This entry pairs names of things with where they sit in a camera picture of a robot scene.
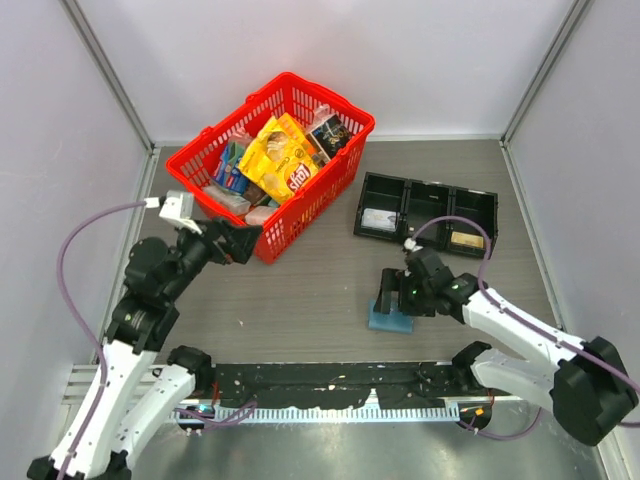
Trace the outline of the blue card holder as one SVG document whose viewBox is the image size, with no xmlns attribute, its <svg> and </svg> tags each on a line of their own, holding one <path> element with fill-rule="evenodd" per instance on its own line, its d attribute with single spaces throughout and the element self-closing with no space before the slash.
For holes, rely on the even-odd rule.
<svg viewBox="0 0 640 480">
<path fill-rule="evenodd" d="M 389 314 L 383 314 L 374 310 L 376 301 L 369 301 L 368 328 L 375 331 L 388 333 L 411 334 L 413 332 L 413 318 L 402 314 L 398 309 L 396 300 L 391 301 Z"/>
</svg>

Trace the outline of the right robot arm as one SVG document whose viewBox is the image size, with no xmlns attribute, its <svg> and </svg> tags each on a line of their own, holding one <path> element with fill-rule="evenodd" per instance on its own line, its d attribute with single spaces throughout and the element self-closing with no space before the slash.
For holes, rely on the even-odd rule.
<svg viewBox="0 0 640 480">
<path fill-rule="evenodd" d="M 412 245 L 402 269 L 385 268 L 371 324 L 394 327 L 414 317 L 448 316 L 482 331 L 512 351 L 475 341 L 452 359 L 451 380 L 465 395 L 481 388 L 517 396 L 552 414 L 573 439 L 600 443 L 614 428 L 629 427 L 639 387 L 616 347 L 554 328 L 501 297 L 481 274 L 454 275 L 439 254 Z"/>
</svg>

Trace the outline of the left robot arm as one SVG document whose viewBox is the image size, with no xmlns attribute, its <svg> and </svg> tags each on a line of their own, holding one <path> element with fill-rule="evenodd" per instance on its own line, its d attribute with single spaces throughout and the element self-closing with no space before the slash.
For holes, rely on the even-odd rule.
<svg viewBox="0 0 640 480">
<path fill-rule="evenodd" d="M 53 452 L 32 461 L 30 479 L 128 479 L 141 453 L 171 411 L 188 396 L 213 387 L 210 355 L 176 348 L 140 400 L 134 394 L 179 317 L 176 302 L 209 263 L 246 263 L 261 236 L 259 226 L 223 218 L 179 229 L 177 242 L 138 241 L 125 268 L 125 295 L 106 332 L 94 380 Z"/>
</svg>

